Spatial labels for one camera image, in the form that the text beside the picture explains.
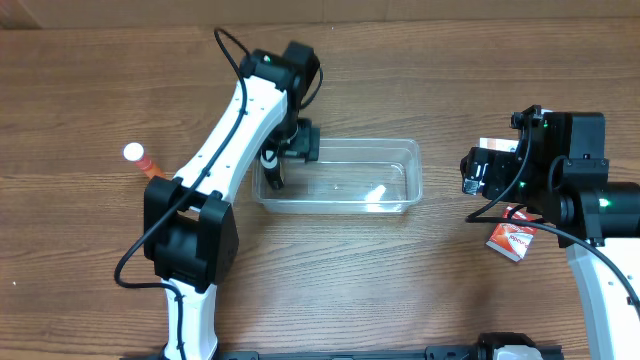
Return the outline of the orange tube white cap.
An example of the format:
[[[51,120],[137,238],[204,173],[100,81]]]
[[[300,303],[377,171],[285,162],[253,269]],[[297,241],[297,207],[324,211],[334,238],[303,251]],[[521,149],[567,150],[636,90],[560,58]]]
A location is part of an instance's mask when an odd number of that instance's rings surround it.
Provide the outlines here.
[[[133,163],[148,178],[165,178],[164,172],[147,155],[142,144],[138,142],[131,142],[124,147],[122,153],[127,161]]]

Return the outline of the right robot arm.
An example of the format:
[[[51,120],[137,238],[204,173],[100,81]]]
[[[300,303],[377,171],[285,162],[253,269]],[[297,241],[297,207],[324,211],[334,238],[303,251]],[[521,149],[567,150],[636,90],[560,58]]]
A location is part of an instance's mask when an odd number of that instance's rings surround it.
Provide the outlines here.
[[[462,190],[490,206],[512,203],[531,214],[469,223],[508,224],[554,234],[573,272],[594,359],[639,356],[639,186],[612,182],[599,112],[555,112],[533,105],[511,116],[514,150],[475,146],[462,158]]]

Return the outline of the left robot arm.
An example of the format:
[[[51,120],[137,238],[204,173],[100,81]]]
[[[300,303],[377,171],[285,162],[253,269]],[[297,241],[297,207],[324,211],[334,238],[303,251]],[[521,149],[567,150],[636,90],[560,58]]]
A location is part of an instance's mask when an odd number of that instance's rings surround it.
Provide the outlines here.
[[[237,254],[232,204],[250,165],[261,162],[279,190],[283,159],[319,157],[320,131],[299,115],[322,80],[314,49],[298,42],[282,55],[256,49],[235,69],[234,95],[203,146],[172,179],[154,176],[144,192],[144,255],[168,300],[164,359],[216,355],[216,287]]]

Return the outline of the black bottle white cap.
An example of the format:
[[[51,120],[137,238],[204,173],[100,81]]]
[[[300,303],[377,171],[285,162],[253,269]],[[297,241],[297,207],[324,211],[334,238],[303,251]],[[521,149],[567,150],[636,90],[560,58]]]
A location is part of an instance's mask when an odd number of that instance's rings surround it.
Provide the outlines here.
[[[267,172],[277,171],[279,169],[278,150],[263,149],[261,152],[260,163]]]

